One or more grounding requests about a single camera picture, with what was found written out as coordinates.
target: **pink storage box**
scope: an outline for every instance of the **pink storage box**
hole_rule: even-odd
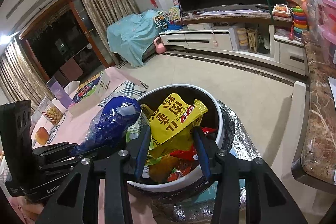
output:
[[[330,32],[325,25],[318,26],[318,32],[324,61],[336,68],[336,35]]]
[[[319,0],[322,4],[324,17],[323,24],[336,34],[336,1],[334,0]]]

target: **blue snack package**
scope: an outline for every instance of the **blue snack package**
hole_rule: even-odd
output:
[[[123,133],[138,120],[141,107],[136,99],[115,94],[92,119],[84,141],[73,148],[77,155],[103,145],[115,147]]]

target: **tv stand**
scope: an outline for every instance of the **tv stand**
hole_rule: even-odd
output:
[[[306,76],[305,51],[299,41],[291,41],[287,37],[275,35],[269,13],[250,13],[235,15],[200,16],[193,18],[184,17],[183,24],[201,24],[215,22],[240,22],[267,24],[269,27],[270,53],[265,55],[253,53],[247,50],[234,50],[236,40],[232,36],[233,26],[214,26],[209,30],[188,30],[185,26],[181,30],[163,31],[161,39],[166,46],[182,46],[184,50],[199,50],[211,53],[223,54],[231,58],[247,63],[254,63],[269,67],[293,76]],[[280,27],[291,27],[291,18],[274,17],[274,24]]]

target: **metal screw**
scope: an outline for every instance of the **metal screw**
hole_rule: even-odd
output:
[[[220,149],[220,150],[217,151],[217,154],[219,156],[226,156],[227,155],[227,151],[224,150],[224,149]]]
[[[124,156],[127,156],[128,155],[128,151],[123,149],[123,150],[120,150],[118,152],[118,155],[121,156],[121,157],[124,157]]]
[[[255,158],[254,159],[254,162],[256,163],[256,164],[263,164],[264,163],[264,160],[262,159],[262,158]]]
[[[87,165],[90,163],[90,159],[89,158],[84,158],[81,160],[81,163],[84,164],[84,165]]]

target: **white tv cabinet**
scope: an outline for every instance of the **white tv cabinet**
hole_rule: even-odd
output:
[[[160,37],[167,46],[183,46],[207,52],[218,52],[235,57],[244,58],[245,62],[254,60],[300,75],[305,73],[305,56],[303,44],[290,41],[287,37],[274,34],[274,26],[269,25],[270,53],[267,55],[252,53],[247,50],[234,50],[238,38],[232,34],[234,26],[214,26],[209,30],[167,30],[160,33]]]

